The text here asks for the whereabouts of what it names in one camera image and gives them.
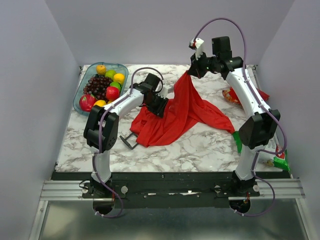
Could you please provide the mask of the red t-shirt garment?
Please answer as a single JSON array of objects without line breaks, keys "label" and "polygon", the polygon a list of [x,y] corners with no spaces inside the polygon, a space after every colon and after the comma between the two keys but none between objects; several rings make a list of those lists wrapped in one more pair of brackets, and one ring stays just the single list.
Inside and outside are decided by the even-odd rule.
[{"label": "red t-shirt garment", "polygon": [[235,132],[230,119],[218,107],[201,98],[187,72],[174,84],[173,91],[174,98],[168,100],[162,118],[142,107],[132,121],[130,131],[137,134],[138,144],[146,148],[170,145],[197,123],[230,134]]}]

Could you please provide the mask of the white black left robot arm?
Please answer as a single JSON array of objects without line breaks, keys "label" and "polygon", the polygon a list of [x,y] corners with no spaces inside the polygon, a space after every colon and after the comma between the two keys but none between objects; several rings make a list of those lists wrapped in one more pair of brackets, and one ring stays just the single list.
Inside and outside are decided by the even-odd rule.
[{"label": "white black left robot arm", "polygon": [[144,81],[132,82],[130,88],[112,103],[92,107],[83,136],[91,147],[91,177],[96,181],[93,191],[99,197],[107,197],[111,191],[111,185],[107,182],[112,176],[110,150],[118,138],[120,119],[140,106],[146,107],[156,117],[163,118],[169,101],[168,93],[169,88],[165,86],[164,78],[149,73]]}]

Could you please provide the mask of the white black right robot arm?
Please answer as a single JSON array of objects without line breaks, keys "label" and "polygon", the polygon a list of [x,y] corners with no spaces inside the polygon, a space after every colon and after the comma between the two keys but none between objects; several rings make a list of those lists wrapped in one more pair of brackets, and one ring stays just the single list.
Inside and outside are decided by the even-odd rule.
[{"label": "white black right robot arm", "polygon": [[220,73],[243,107],[246,122],[238,130],[242,150],[230,183],[230,191],[241,196],[254,187],[259,153],[274,137],[281,115],[263,100],[250,79],[243,59],[233,56],[229,37],[216,37],[211,43],[213,56],[208,57],[203,50],[202,39],[196,37],[190,41],[189,48],[195,52],[190,58],[188,74],[200,79],[207,72]]}]

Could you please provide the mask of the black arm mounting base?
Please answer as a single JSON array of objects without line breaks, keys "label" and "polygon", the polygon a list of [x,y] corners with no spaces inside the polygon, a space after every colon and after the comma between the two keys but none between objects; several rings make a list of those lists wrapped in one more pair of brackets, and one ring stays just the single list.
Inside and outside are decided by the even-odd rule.
[{"label": "black arm mounting base", "polygon": [[228,208],[258,197],[255,179],[237,180],[232,172],[113,172],[106,187],[89,172],[54,172],[54,181],[82,181],[82,197],[95,208]]}]

